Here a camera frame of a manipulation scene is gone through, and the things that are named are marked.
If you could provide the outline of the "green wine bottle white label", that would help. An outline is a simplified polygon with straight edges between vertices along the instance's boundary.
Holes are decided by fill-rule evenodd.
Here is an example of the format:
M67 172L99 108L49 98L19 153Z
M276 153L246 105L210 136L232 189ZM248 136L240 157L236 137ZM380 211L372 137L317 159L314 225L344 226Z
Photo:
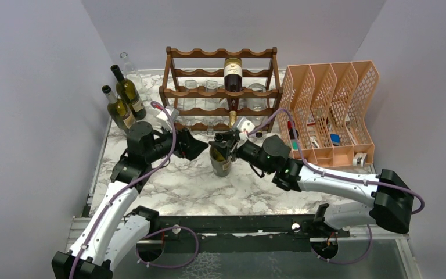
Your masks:
M104 85L102 92L108 100L107 110L109 115L117 127L127 134L131 126L136 122L134 114L128 105L114 94L109 85Z

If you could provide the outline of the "green wine bottle cream label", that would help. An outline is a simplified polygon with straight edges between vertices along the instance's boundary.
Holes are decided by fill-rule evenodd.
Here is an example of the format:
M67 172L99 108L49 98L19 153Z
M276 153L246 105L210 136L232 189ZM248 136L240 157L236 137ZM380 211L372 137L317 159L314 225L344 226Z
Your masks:
M127 103L136 120L143 120L146 117L147 112L135 84L124 77L118 65L112 65L110 70L117 80L117 93L121 99Z

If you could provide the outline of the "clear glass bottle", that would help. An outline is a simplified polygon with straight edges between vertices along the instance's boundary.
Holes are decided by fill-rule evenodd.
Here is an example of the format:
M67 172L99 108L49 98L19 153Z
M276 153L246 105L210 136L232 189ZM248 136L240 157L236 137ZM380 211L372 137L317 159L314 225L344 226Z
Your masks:
M138 90L141 90L143 82L138 72L138 68L131 62L126 52L120 53L119 57L124 62L124 75L135 84Z

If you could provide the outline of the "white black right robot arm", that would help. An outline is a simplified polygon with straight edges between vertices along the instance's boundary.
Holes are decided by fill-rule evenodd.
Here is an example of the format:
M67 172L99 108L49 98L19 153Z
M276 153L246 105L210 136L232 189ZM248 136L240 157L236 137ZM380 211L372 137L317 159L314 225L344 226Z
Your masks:
M225 159L241 159L284 191L322 192L350 199L342 205L321 205L312 230L325 237L348 226L375 224L389 232L409 232L415 194L389 169L380 174L354 174L326 169L289 156L290 147L277 135L262 145L242 140L236 130L217 133L210 146Z

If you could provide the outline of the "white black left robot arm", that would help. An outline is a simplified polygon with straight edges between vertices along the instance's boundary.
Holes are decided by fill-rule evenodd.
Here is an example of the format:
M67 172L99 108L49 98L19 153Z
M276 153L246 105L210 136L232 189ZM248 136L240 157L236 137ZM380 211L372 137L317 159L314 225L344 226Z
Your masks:
M52 259L56 278L112 278L113 271L140 239L159 233L159 213L140 207L121 225L121 219L152 173L152 163L171 155L194 160L208 143L195 139L189 129L153 129L135 123L127 134L127 148L114 166L111 183L101 205L75 243Z

